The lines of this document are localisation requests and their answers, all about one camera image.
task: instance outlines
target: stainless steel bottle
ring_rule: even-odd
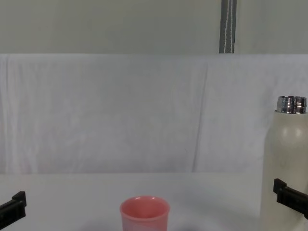
[[[277,202],[274,180],[307,193],[308,114],[306,98],[281,96],[265,139],[260,231],[304,231],[303,214]]]

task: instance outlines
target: silver bottle cap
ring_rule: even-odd
[[[287,114],[306,113],[307,100],[300,96],[279,96],[276,112]]]

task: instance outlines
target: black clamp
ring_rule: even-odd
[[[19,192],[12,200],[0,205],[0,230],[26,216],[26,193]]]
[[[277,194],[277,202],[283,204],[308,219],[308,195],[287,187],[281,179],[274,180],[274,193]]]

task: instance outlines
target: pink cup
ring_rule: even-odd
[[[121,204],[123,231],[167,231],[169,204],[155,196],[136,196]]]

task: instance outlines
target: white wall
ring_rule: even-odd
[[[0,0],[0,53],[218,53],[218,0]]]
[[[307,0],[238,0],[236,53],[308,53]]]

